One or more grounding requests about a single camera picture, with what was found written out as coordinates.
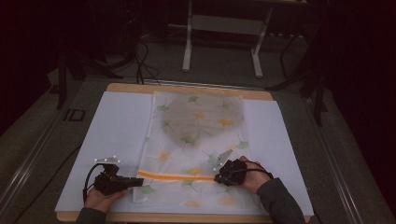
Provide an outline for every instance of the hand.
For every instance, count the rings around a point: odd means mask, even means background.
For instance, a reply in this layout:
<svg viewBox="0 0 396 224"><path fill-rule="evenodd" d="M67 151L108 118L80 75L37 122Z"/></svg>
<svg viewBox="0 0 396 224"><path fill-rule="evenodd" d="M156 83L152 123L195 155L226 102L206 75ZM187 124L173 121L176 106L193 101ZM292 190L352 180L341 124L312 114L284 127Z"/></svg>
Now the hand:
<svg viewBox="0 0 396 224"><path fill-rule="evenodd" d="M244 161L247 164L248 169L262 169L258 164L250 162L250 160L244 156L241 156L239 160ZM247 171L245 181L241 186L253 193L256 193L259 187L268 180L271 180L271 178L265 173L259 171Z"/></svg>
<svg viewBox="0 0 396 224"><path fill-rule="evenodd" d="M87 201L85 201L85 207L99 210L104 213L108 213L111 205L118 199L122 198L128 193L128 189L119 191L110 195L103 195L97 189L91 189L88 193Z"/></svg>

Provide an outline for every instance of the sheet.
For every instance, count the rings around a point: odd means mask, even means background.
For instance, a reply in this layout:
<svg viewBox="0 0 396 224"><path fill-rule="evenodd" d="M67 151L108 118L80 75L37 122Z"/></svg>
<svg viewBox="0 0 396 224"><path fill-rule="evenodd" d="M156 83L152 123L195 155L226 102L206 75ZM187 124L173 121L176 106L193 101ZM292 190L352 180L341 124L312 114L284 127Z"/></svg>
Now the sheet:
<svg viewBox="0 0 396 224"><path fill-rule="evenodd" d="M152 94L105 92L95 112L76 162L55 207L58 213L78 212L83 206L81 191L94 159L116 155L121 163L118 175L136 176L149 128ZM290 144L288 133L275 101L243 100L251 159L259 161L280 177L305 216L313 216L303 177ZM93 171L90 183L103 171ZM117 213L262 215L262 208L232 209L148 205L134 203L130 193L111 208Z"/></svg>
<svg viewBox="0 0 396 224"><path fill-rule="evenodd" d="M218 155L250 157L239 97L157 91L138 177L144 186L134 202L189 207L257 207L244 189L214 182Z"/></svg>

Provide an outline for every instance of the wooden table edge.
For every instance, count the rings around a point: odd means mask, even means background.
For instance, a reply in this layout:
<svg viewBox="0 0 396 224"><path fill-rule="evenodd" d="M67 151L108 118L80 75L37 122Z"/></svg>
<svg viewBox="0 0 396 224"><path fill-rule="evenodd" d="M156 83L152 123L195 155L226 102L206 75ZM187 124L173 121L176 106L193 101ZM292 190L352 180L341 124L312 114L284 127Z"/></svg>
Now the wooden table edge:
<svg viewBox="0 0 396 224"><path fill-rule="evenodd" d="M58 212L63 222L76 221L79 212ZM311 217L304 217L308 222ZM161 222L161 223L273 223L269 216L175 214L175 213L109 213L106 221L111 222Z"/></svg>
<svg viewBox="0 0 396 224"><path fill-rule="evenodd" d="M124 83L111 83L107 86L107 91L114 92L135 92L135 93L154 93L155 91L173 91L182 93L208 93L227 96L241 96L248 100L268 100L272 101L273 97L268 91L245 91L222 88L207 87L184 87L184 86L157 86L157 85L135 85Z"/></svg>

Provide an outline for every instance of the person's right hand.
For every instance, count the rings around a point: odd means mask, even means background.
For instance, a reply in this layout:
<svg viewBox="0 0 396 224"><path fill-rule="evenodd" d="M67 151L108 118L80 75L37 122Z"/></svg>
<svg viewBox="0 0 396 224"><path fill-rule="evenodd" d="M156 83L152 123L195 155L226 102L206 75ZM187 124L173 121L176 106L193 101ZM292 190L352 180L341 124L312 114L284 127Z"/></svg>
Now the person's right hand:
<svg viewBox="0 0 396 224"><path fill-rule="evenodd" d="M248 158L241 156L240 161L247 164L248 169L262 169L260 165L255 164L248 160ZM244 183L241 185L243 188L256 193L259 187L265 182L271 180L270 176L260 171L247 171Z"/></svg>

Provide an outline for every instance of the person's left hand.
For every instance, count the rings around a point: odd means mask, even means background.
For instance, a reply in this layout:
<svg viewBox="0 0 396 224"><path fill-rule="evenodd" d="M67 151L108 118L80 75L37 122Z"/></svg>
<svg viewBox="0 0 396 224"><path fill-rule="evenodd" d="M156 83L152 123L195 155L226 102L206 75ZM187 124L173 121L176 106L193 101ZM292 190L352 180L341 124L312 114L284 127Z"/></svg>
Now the person's left hand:
<svg viewBox="0 0 396 224"><path fill-rule="evenodd" d="M88 193L87 201L85 201L84 206L86 208L96 209L107 214L111 205L127 193L128 189L125 189L123 191L105 196L99 190L91 189Z"/></svg>

